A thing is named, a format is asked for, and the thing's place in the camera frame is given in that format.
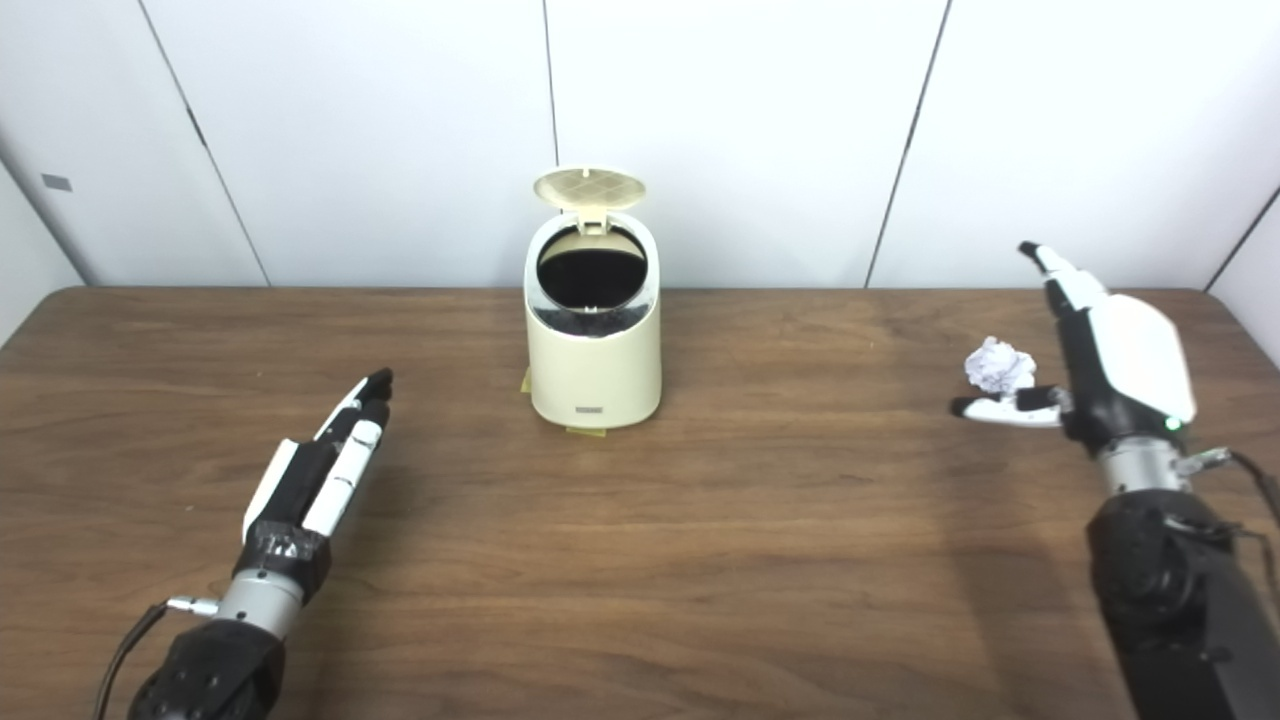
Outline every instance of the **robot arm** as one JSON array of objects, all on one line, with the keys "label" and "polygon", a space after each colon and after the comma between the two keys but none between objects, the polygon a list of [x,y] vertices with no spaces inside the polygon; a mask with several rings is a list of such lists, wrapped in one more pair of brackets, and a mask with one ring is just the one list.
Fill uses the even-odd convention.
[{"label": "robot arm", "polygon": [[[1138,716],[1280,717],[1280,642],[1234,553],[1253,534],[1190,486],[1236,460],[1275,512],[1275,480],[1225,448],[1184,457],[1196,400],[1169,318],[1047,247],[1020,250],[1044,275],[1070,388],[1032,388],[1018,402],[1056,407],[1111,492],[1088,525],[1092,580]],[[963,402],[954,409],[968,416]]]},{"label": "robot arm", "polygon": [[392,372],[379,370],[338,404],[311,441],[280,442],[244,514],[243,550],[227,593],[221,600],[173,597],[152,607],[113,660],[95,717],[105,712],[124,653],[165,609],[207,620],[174,639],[128,717],[266,717],[284,675],[284,638],[324,584],[329,537],[378,448],[390,396]]}]

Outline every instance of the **white wall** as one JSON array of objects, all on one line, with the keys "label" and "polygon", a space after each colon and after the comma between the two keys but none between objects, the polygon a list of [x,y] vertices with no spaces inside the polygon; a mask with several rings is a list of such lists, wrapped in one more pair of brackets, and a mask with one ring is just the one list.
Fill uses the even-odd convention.
[{"label": "white wall", "polygon": [[[137,0],[0,3],[0,158],[109,284],[515,284],[558,150],[668,284],[860,287],[945,3],[142,1],[247,236]],[[1203,287],[1277,87],[1274,0],[954,0],[870,284]]]},{"label": "white wall", "polygon": [[873,287],[1203,288],[1275,190],[1280,3],[956,0]]},{"label": "white wall", "polygon": [[96,282],[262,284],[136,0],[0,3],[0,158]]},{"label": "white wall", "polygon": [[0,346],[45,296],[74,284],[79,275],[0,165]]},{"label": "white wall", "polygon": [[1249,233],[1212,293],[1280,366],[1280,201]]},{"label": "white wall", "polygon": [[548,0],[561,161],[635,173],[663,282],[860,287],[943,0]]},{"label": "white wall", "polygon": [[539,0],[147,0],[273,283],[515,286],[554,210]]}]

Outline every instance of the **silver connector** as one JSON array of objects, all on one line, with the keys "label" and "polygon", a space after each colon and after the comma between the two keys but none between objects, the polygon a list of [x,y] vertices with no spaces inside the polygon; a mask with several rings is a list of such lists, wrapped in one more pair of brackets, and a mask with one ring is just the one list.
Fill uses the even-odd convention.
[{"label": "silver connector", "polygon": [[1183,460],[1172,443],[1149,437],[1125,438],[1098,454],[1098,466],[1111,495],[1142,489],[1190,492]]},{"label": "silver connector", "polygon": [[218,615],[218,601],[211,597],[191,597],[189,594],[175,594],[165,601],[165,607],[179,612],[191,612],[200,618],[212,618]]},{"label": "silver connector", "polygon": [[1174,469],[1178,474],[1189,478],[1192,475],[1203,473],[1204,470],[1212,470],[1213,468],[1221,468],[1231,461],[1231,450],[1228,447],[1215,447],[1212,450],[1206,450],[1204,452],[1198,452],[1190,457],[1183,457],[1174,464]]}]

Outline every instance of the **wooden table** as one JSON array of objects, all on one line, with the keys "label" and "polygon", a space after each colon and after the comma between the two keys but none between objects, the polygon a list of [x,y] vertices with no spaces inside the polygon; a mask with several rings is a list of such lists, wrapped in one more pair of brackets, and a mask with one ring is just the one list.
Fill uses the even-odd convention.
[{"label": "wooden table", "polygon": [[[1280,468],[1275,368],[1216,300],[1138,295],[1183,329],[1199,446]],[[595,438],[518,392],[516,291],[52,296],[0,352],[0,712],[86,716],[146,605],[227,587],[275,443],[390,365],[273,720],[1132,717],[1087,584],[1094,469],[947,415],[988,333],[1064,378],[1039,292],[672,291],[664,315],[658,415]],[[1266,528],[1243,474],[1198,487]],[[113,716],[192,623],[134,651]]]}]

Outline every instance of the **black cable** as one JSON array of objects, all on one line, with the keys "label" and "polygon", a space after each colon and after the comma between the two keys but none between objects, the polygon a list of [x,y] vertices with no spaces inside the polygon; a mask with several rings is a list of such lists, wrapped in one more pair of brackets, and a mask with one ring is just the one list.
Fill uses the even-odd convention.
[{"label": "black cable", "polygon": [[1271,511],[1271,518],[1276,521],[1276,527],[1280,527],[1280,482],[1276,482],[1275,475],[1266,474],[1261,466],[1244,454],[1231,451],[1231,460],[1248,470],[1253,475],[1253,484],[1258,487],[1258,493],[1262,495],[1262,500],[1267,503],[1267,510]]},{"label": "black cable", "polygon": [[102,676],[102,684],[97,688],[97,701],[93,703],[93,715],[91,715],[92,720],[106,717],[106,703],[111,698],[111,684],[115,683],[115,674],[120,671],[120,665],[124,664],[124,656],[129,655],[129,651],[133,650],[133,646],[138,644],[142,635],[147,634],[147,630],[164,618],[165,610],[166,605],[164,602],[147,607],[147,611],[142,614],[142,618],[133,625],[133,629],[120,641],[120,647],[115,648],[115,657],[106,666],[106,675]]},{"label": "black cable", "polygon": [[1271,594],[1271,605],[1275,606],[1276,621],[1280,621],[1280,577],[1276,575],[1276,556],[1271,550],[1271,538],[1265,533],[1254,533],[1243,528],[1235,529],[1235,536],[1256,539],[1262,546],[1262,573],[1267,579],[1267,592]]}]

